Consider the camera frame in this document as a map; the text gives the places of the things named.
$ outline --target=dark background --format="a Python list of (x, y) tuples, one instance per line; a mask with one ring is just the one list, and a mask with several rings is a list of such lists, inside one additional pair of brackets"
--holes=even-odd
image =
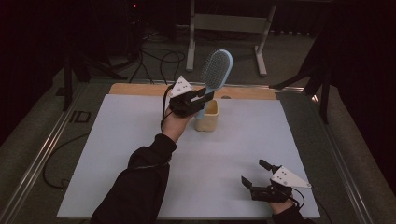
[[(134, 54), (146, 23), (173, 39), (176, 24), (189, 24), (189, 1), (129, 3), (128, 10), (124, 1), (107, 0), (0, 3), (0, 144), (51, 86), (52, 77), (64, 66), (65, 48), (75, 46), (94, 60), (108, 63), (110, 55)], [(260, 16), (269, 8), (268, 3), (256, 1), (244, 1), (242, 6), (237, 1), (219, 2), (218, 10), (213, 4), (197, 1), (196, 11)], [(318, 35), (302, 71), (318, 64), (332, 71), (332, 84), (393, 191), (394, 8), (391, 1), (285, 2), (277, 7), (271, 28), (275, 34)]]

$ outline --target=black jacket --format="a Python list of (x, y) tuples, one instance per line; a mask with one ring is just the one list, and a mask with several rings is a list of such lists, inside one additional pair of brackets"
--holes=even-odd
[[(91, 223), (154, 224), (163, 202), (169, 176), (169, 160), (176, 144), (164, 134), (157, 134), (149, 147), (135, 151), (128, 168), (120, 173)], [(303, 220), (297, 208), (273, 216), (275, 224), (313, 223)]]

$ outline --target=beige cup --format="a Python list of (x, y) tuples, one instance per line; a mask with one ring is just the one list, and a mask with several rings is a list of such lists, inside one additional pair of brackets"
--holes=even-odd
[(219, 106), (216, 100), (207, 102), (203, 119), (196, 119), (194, 128), (198, 132), (213, 132), (218, 126)]

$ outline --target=white paper sheet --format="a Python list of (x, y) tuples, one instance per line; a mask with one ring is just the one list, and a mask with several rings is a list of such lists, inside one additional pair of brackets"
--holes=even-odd
[[(105, 198), (130, 155), (160, 133), (162, 97), (107, 95), (78, 161), (58, 217), (90, 217)], [(218, 99), (219, 123), (200, 133), (189, 123), (170, 162), (159, 218), (255, 219), (272, 215), (268, 203), (253, 202), (241, 175), (254, 186), (270, 184), (263, 159), (284, 165), (308, 180), (283, 108), (275, 100)], [(311, 189), (304, 217), (319, 217)], [(295, 199), (302, 201), (297, 193)]]

